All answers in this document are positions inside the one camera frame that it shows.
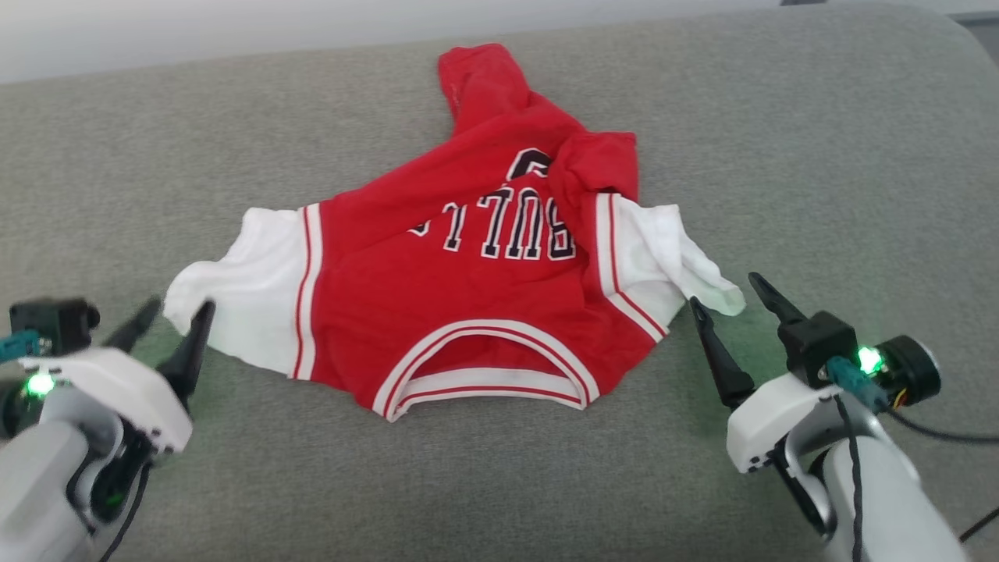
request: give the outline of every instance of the black cable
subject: black cable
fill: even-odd
[[[836,409],[839,410],[839,417],[843,419],[843,426],[846,428],[846,437],[850,445],[850,461],[853,463],[853,562],[861,562],[863,558],[863,528],[864,528],[864,503],[863,491],[860,482],[860,449],[857,448],[857,433],[853,431],[853,423],[850,422],[850,414],[846,411],[846,405],[837,395],[833,397],[836,401]]]
[[[902,414],[899,414],[890,406],[886,406],[884,411],[898,423],[904,425],[912,431],[915,431],[916,433],[919,433],[920,435],[925,435],[926,437],[932,437],[933,439],[939,439],[940,441],[964,443],[965,445],[999,445],[999,435],[962,435],[959,433],[947,433],[945,431],[938,431],[936,429],[919,425],[909,420]]]
[[[977,523],[968,527],[968,530],[961,533],[961,542],[965,542],[972,537],[975,533],[982,530],[982,527],[988,525],[993,519],[999,517],[999,507],[993,509],[988,515],[982,517]]]
[[[121,528],[118,529],[118,534],[115,535],[115,540],[111,541],[111,546],[101,557],[100,562],[108,562],[111,555],[118,550],[118,546],[122,543],[122,539],[125,537],[125,531],[128,531],[129,525],[132,524],[132,519],[135,518],[135,512],[139,510],[139,504],[142,503],[142,495],[146,491],[146,483],[149,482],[149,469],[153,468],[153,463],[147,462],[145,466],[142,467],[142,472],[139,473],[139,485],[135,489],[135,498],[132,500],[132,507],[128,510],[128,515],[125,516],[125,520],[122,521]]]

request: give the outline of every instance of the teal connector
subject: teal connector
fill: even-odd
[[[34,330],[22,330],[0,339],[0,363],[29,355],[41,355],[41,336]]]
[[[875,414],[881,412],[888,403],[888,393],[849,359],[833,357],[826,362],[825,371],[829,374],[830,381],[852,394]]]

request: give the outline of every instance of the white sleeve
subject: white sleeve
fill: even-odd
[[[291,376],[298,359],[297,300],[305,277],[303,213],[250,209],[229,252],[189,265],[170,284],[163,315],[186,334],[206,299],[216,303],[209,345]]]
[[[686,235],[676,205],[599,194],[596,223],[604,294],[656,341],[690,297],[728,316],[745,308],[742,291]]]

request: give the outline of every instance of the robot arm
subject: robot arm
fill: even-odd
[[[0,560],[88,560],[95,538],[122,521],[133,487],[138,506],[153,460],[183,451],[191,437],[187,398],[214,304],[201,308],[173,356],[152,369],[128,352],[156,317],[158,300],[99,347],[90,347],[89,336],[96,311],[82,302],[12,307],[15,336],[47,343],[23,347],[28,377],[0,392],[0,433],[13,437],[0,449]]]
[[[718,396],[732,410],[726,447],[735,468],[774,467],[830,561],[968,560],[876,417],[939,392],[932,355],[906,336],[860,347],[853,328],[835,316],[806,318],[758,274],[750,281],[780,319],[789,371],[759,388],[715,335],[707,310],[690,302]],[[816,452],[806,468],[804,458]],[[862,483],[857,496],[854,482]]]

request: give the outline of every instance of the gray fabric surface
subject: gray fabric surface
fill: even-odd
[[[999,73],[965,30],[847,6],[502,41],[587,126],[637,133],[642,202],[678,203],[747,295],[758,270],[866,342],[919,338],[947,378],[908,412],[996,430]],[[110,326],[220,257],[247,207],[305,205],[429,150],[450,132],[435,65],[453,44],[0,88],[0,302],[82,294]],[[766,379],[782,350],[749,301],[717,324]],[[817,559],[776,473],[730,465],[688,313],[672,328],[584,412],[467,399],[394,425],[212,352],[190,448],[153,473],[115,559]],[[139,354],[177,341],[160,321]],[[999,503],[999,452],[885,423],[955,528]],[[971,549],[994,559],[999,526]]]

